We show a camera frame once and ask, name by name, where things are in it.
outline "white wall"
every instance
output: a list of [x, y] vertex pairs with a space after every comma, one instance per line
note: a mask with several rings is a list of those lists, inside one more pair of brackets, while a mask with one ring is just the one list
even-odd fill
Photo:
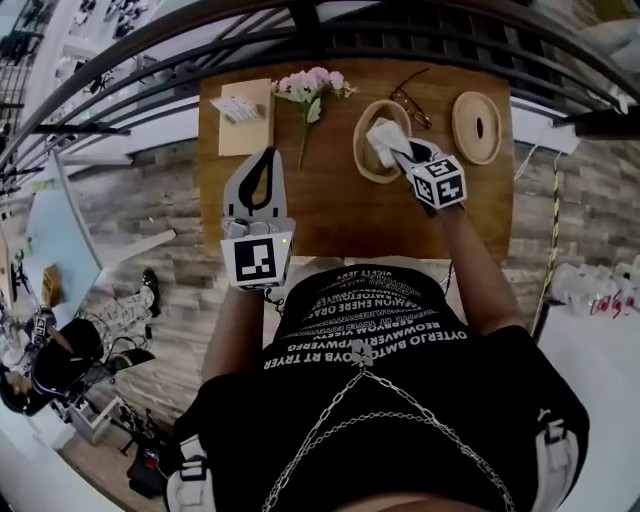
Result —
[[38, 47], [24, 95], [22, 121], [28, 119], [42, 105], [55, 88], [55, 71], [62, 56], [64, 41], [73, 24], [73, 17], [80, 8], [81, 0], [59, 0], [51, 21], [47, 25], [44, 39]]
[[122, 512], [0, 404], [0, 492], [16, 512]]
[[627, 512], [640, 495], [640, 313], [578, 318], [553, 307], [540, 348], [586, 407], [589, 451], [560, 512]]
[[197, 1], [198, 0], [160, 0], [160, 2], [158, 3], [158, 8], [151, 16], [151, 21], [161, 18], [162, 16], [165, 16], [170, 12], [181, 9], [182, 7], [185, 7]]
[[0, 37], [11, 32], [25, 3], [27, 0], [4, 0], [0, 4]]

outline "black boot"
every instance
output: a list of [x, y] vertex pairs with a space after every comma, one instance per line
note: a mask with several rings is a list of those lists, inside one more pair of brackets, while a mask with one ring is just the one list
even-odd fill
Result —
[[149, 306], [149, 311], [151, 311], [151, 316], [153, 318], [157, 317], [160, 314], [160, 290], [158, 289], [158, 276], [156, 273], [150, 268], [146, 268], [144, 272], [142, 272], [142, 284], [144, 286], [148, 286], [153, 292], [153, 304]]

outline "black strap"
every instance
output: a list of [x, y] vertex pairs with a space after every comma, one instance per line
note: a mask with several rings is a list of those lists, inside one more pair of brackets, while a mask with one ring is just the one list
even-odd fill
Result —
[[[207, 467], [205, 462], [207, 459], [201, 455], [191, 457], [189, 460], [185, 460], [180, 470], [180, 478], [183, 482], [202, 482], [207, 479]], [[187, 463], [199, 462], [197, 466], [186, 466]], [[194, 475], [186, 475], [185, 471], [193, 471], [194, 469], [200, 469], [200, 473]]]
[[[246, 178], [242, 180], [238, 187], [238, 199], [242, 205], [249, 210], [249, 215], [253, 215], [254, 210], [260, 210], [267, 206], [271, 201], [271, 188], [273, 182], [273, 156], [276, 149], [273, 146], [269, 146], [264, 150], [264, 153], [260, 157], [260, 160], [253, 166], [253, 169], [249, 171]], [[262, 171], [264, 171], [265, 165], [267, 166], [267, 194], [264, 201], [253, 204], [253, 194], [258, 188], [260, 178], [262, 177]]]

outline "metal railing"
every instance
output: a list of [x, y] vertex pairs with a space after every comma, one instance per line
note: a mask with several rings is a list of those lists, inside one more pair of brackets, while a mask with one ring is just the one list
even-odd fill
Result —
[[[510, 0], [395, 0], [328, 20], [320, 19], [318, 5], [307, 0], [201, 0], [115, 42], [63, 82], [10, 139], [0, 155], [5, 189], [19, 186], [29, 166], [41, 162], [53, 148], [78, 150], [102, 138], [126, 134], [151, 119], [193, 108], [197, 104], [167, 108], [198, 94], [197, 87], [189, 84], [288, 61], [379, 57], [441, 62], [502, 76], [509, 80], [512, 94], [570, 115], [572, 123], [593, 112], [619, 111], [618, 99], [609, 89], [583, 74], [582, 68], [565, 63], [567, 59], [556, 58], [563, 54], [640, 103], [640, 85], [633, 77], [566, 27]], [[372, 17], [374, 9], [385, 7], [390, 11], [383, 13], [383, 19]], [[438, 14], [437, 22], [433, 12]], [[447, 21], [459, 19], [467, 21]], [[71, 98], [105, 73], [129, 59], [140, 59], [159, 43], [222, 20], [233, 22], [211, 42], [147, 62], [68, 108], [47, 125], [48, 134], [25, 144]], [[514, 44], [506, 36], [496, 37], [495, 26], [504, 26], [504, 34], [511, 31], [519, 41], [539, 42], [545, 52], [531, 51], [530, 45]], [[451, 45], [458, 50], [448, 51]], [[141, 83], [145, 85], [106, 103], [119, 91]], [[165, 110], [157, 112], [159, 107]], [[145, 113], [151, 117], [140, 119]], [[51, 133], [57, 135], [51, 139]]]
[[0, 122], [3, 127], [8, 125], [10, 134], [18, 125], [33, 58], [56, 3], [28, 0], [0, 43]]

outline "cardboard piece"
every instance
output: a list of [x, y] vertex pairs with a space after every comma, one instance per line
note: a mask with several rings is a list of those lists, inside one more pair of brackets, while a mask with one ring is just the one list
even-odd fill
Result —
[[48, 308], [55, 308], [62, 302], [62, 277], [55, 265], [44, 269], [42, 277], [42, 303]]
[[273, 145], [274, 97], [271, 80], [263, 78], [223, 85], [221, 96], [245, 96], [253, 103], [261, 117], [232, 123], [220, 116], [218, 137], [219, 156], [252, 155]]

